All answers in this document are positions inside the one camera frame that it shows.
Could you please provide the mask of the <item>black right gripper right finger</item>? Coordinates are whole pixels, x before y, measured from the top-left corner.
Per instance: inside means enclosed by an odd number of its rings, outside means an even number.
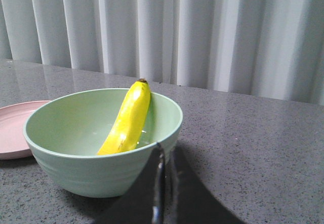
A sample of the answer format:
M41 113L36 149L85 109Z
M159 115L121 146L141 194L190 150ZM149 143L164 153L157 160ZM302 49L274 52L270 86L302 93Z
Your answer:
M244 223L213 196L180 147L164 156L166 223Z

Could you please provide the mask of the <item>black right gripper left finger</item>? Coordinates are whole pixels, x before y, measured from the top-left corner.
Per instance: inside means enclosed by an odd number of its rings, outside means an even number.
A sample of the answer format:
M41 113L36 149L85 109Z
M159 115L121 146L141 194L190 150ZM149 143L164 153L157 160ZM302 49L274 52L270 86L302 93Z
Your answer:
M165 153L157 143L130 188L93 223L163 223Z

